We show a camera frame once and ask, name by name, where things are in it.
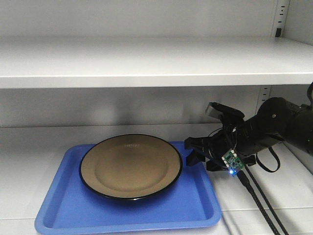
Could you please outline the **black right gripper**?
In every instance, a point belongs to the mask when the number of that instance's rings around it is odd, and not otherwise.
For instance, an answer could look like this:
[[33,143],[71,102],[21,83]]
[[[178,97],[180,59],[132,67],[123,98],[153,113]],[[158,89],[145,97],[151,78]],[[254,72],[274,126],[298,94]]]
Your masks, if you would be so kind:
[[[185,149],[197,149],[200,151],[206,151],[208,149],[209,161],[206,162],[206,169],[208,171],[228,171],[222,160],[222,156],[230,149],[233,149],[237,153],[244,163],[244,166],[255,165],[255,156],[244,157],[240,155],[239,152],[237,152],[237,145],[238,143],[234,132],[227,130],[225,125],[212,136],[200,138],[188,137],[184,141]],[[186,157],[187,166],[194,166],[200,162],[205,162],[205,156],[195,150]]]

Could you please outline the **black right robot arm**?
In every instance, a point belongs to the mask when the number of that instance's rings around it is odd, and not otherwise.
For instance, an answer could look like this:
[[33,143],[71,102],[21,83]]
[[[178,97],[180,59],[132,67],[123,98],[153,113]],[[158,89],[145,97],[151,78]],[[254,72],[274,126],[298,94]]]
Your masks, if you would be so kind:
[[308,105],[298,106],[273,97],[248,120],[244,120],[241,111],[217,102],[210,102],[206,113],[219,119],[222,128],[210,137],[189,137],[184,141],[185,149],[192,151],[186,158],[187,166],[206,162],[209,171],[225,170],[222,156],[229,150],[252,164],[252,155],[282,141],[313,154],[313,109]]

